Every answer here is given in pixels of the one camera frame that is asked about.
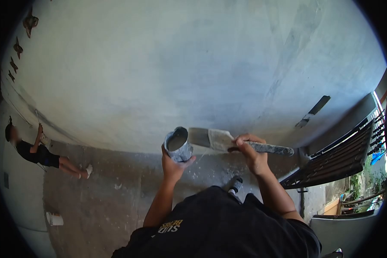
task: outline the shorts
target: shorts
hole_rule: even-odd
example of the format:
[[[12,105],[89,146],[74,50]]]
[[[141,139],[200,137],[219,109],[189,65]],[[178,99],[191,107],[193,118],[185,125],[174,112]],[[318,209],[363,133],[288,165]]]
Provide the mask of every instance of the shorts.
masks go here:
[[[39,163],[44,165],[44,166],[47,166],[47,167],[59,168],[60,156],[55,155],[53,153],[50,153],[49,150],[45,146],[43,146],[43,147],[40,147],[40,146],[39,146],[39,148],[40,148]]]

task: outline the paint brush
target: paint brush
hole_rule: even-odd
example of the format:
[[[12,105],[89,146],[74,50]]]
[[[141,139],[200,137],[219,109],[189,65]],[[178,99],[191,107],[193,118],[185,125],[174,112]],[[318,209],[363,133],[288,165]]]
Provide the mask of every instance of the paint brush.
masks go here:
[[[234,137],[232,137],[231,133],[225,130],[196,127],[191,127],[188,130],[188,140],[190,143],[217,151],[227,152],[230,148],[238,148],[237,145],[232,142],[233,139]],[[245,142],[256,152],[268,152],[286,156],[294,155],[294,149],[289,147],[251,141]]]

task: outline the metal window grill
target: metal window grill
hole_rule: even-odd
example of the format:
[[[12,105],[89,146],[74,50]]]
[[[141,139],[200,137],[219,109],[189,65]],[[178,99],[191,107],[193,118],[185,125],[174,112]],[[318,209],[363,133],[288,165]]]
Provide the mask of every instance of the metal window grill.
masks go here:
[[[374,121],[362,129],[357,126],[332,147],[325,148],[305,167],[281,181],[285,189],[303,188],[346,178],[363,170],[373,135]]]

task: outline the leg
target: leg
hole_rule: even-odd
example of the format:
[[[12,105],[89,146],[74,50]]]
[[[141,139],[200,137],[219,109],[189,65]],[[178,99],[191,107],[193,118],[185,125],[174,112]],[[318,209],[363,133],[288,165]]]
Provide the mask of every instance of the leg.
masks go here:
[[[63,171],[63,172],[66,172],[68,174],[71,174],[72,176],[74,176],[75,178],[80,178],[80,174],[79,173],[76,173],[74,172],[73,170],[63,166],[63,165],[60,165],[59,168]]]
[[[88,173],[84,170],[80,170],[79,168],[77,168],[70,160],[68,157],[60,157],[59,158],[59,164],[65,166],[66,168],[68,168],[69,170],[71,171],[74,171],[75,173],[77,174],[81,174],[82,177],[84,178],[88,178]]]

